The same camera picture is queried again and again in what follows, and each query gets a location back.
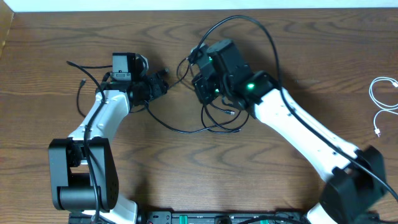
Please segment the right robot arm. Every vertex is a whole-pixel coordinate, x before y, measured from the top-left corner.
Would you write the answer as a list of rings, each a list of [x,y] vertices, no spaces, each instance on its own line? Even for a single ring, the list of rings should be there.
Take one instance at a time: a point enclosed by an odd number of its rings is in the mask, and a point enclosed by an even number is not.
[[[191,49],[188,60],[199,73],[197,97],[209,105],[225,96],[239,110],[272,128],[311,163],[325,188],[307,212],[310,223],[369,223],[367,211],[387,192],[382,154],[360,150],[338,137],[300,107],[267,72],[254,72],[232,40]]]

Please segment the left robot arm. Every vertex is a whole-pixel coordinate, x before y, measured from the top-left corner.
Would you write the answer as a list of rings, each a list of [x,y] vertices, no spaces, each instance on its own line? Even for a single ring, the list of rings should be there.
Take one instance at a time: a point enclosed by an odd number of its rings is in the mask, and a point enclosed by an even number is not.
[[[89,67],[69,65],[96,85],[95,102],[76,130],[49,144],[52,203],[70,213],[69,223],[146,223],[143,209],[119,191],[111,143],[133,108],[167,93],[169,71],[148,74],[147,59],[137,53],[114,53],[101,81]]]

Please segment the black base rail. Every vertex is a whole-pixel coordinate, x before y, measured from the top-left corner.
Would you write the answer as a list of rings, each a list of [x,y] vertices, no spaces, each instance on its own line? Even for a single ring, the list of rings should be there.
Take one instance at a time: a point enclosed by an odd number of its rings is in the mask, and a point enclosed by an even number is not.
[[[146,212],[139,215],[135,223],[148,224],[215,224],[215,223],[241,223],[257,217],[272,217],[254,223],[310,223],[301,212],[274,212],[274,213],[174,213],[174,212]],[[355,223],[379,223],[379,214],[367,213],[360,215]],[[82,213],[70,213],[69,224],[90,223],[90,216]]]

